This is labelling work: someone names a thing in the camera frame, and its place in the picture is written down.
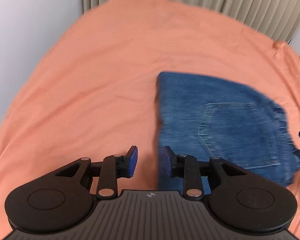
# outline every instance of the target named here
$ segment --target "back pocket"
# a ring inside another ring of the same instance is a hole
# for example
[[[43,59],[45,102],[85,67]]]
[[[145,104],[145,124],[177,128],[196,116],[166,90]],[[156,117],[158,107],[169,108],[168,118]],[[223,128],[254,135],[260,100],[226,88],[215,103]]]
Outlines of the back pocket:
[[[270,119],[255,103],[206,104],[198,134],[210,157],[245,169],[280,165]]]

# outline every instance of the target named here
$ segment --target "silver screw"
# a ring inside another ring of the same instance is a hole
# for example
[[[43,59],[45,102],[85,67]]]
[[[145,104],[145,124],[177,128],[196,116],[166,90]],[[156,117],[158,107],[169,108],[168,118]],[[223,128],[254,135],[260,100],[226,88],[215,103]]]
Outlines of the silver screw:
[[[199,197],[202,195],[202,191],[196,188],[188,189],[186,194],[190,197]]]
[[[110,188],[103,188],[101,190],[99,190],[99,195],[103,196],[103,197],[110,197],[114,194],[114,190],[110,189]]]

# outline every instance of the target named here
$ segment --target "folded blue jeans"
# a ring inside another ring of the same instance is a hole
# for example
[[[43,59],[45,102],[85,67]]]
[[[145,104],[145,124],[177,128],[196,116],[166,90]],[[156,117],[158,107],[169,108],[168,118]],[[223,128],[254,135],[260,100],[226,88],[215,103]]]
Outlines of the folded blue jeans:
[[[164,146],[199,161],[219,156],[282,186],[292,183],[300,150],[274,101],[246,85],[209,76],[162,72],[158,84],[160,190],[181,190],[183,184],[164,172]],[[209,193],[205,177],[202,182]]]

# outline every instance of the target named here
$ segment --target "orange fabric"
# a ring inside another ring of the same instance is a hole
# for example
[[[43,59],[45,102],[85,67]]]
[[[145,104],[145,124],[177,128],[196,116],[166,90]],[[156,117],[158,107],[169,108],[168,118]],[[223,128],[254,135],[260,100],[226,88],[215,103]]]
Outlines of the orange fabric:
[[[226,16],[166,0],[110,0],[83,15],[38,64],[0,128],[0,239],[14,188],[80,157],[101,161],[137,145],[133,179],[156,188],[156,78],[161,71],[250,85],[287,112],[300,148],[300,57]],[[290,231],[300,238],[298,200]]]

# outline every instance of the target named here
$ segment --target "denim fabric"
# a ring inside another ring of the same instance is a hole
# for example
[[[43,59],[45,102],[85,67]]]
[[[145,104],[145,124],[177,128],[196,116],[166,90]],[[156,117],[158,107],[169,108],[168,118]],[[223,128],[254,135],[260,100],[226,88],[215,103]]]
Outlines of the denim fabric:
[[[166,145],[199,161],[220,156],[280,185],[292,183],[300,150],[274,101],[248,86],[208,76],[162,72],[158,82],[160,190],[182,188],[182,179],[163,172]],[[209,193],[207,179],[202,181]]]

